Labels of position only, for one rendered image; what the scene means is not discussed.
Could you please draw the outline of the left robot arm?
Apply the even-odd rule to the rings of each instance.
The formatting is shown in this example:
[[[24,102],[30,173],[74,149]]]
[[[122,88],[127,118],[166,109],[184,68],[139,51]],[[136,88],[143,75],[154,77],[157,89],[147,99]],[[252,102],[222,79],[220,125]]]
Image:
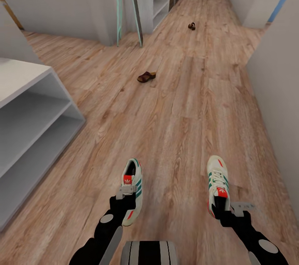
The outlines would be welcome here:
[[[69,265],[109,265],[123,235],[122,222],[128,210],[136,208],[138,187],[116,187],[116,196],[110,198],[110,210],[96,226],[94,238],[78,249]],[[124,195],[124,193],[134,193]]]

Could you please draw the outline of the gym shoe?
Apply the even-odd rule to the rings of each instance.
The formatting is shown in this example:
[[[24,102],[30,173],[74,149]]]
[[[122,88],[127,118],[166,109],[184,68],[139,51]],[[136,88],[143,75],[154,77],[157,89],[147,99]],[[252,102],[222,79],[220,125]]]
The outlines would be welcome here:
[[[228,171],[220,156],[212,155],[209,158],[207,174],[209,176],[208,211],[212,217],[215,217],[212,204],[218,211],[230,211]]]
[[[142,208],[143,193],[142,193],[142,177],[143,177],[143,167],[142,164],[135,158],[130,158],[127,162],[124,172],[122,174],[121,186],[134,186],[138,187],[136,192],[136,208],[128,210],[122,225],[130,226],[137,219]],[[124,193],[124,195],[133,195],[134,193]]]

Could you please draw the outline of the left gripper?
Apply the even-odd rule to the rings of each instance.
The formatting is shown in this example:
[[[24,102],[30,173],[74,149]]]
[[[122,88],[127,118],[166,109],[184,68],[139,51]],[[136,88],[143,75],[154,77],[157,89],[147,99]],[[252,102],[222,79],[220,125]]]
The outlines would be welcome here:
[[[123,199],[117,200],[116,196],[110,198],[110,209],[114,206],[120,206],[123,208],[125,215],[128,210],[136,208],[136,193],[133,195],[126,195]]]

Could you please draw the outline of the sandal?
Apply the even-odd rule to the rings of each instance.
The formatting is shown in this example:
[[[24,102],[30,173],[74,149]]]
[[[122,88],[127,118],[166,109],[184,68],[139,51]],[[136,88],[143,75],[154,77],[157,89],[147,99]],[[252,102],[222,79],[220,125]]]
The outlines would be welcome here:
[[[149,72],[145,72],[143,75],[140,75],[137,80],[138,82],[141,82],[141,83],[145,83],[147,82],[149,79],[154,79],[156,78],[156,72],[152,72],[152,73],[149,73]]]
[[[196,29],[196,27],[195,27],[193,24],[190,24],[190,25],[188,26],[188,28],[191,28],[192,31],[194,31],[194,30]]]

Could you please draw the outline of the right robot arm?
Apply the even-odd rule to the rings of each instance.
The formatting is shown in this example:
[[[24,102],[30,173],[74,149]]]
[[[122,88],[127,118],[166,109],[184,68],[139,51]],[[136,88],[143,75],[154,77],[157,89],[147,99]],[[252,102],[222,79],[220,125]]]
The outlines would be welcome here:
[[[251,225],[251,216],[247,210],[255,210],[254,202],[231,202],[230,211],[218,211],[212,204],[216,220],[223,227],[232,227],[248,249],[252,265],[289,265],[278,247]]]

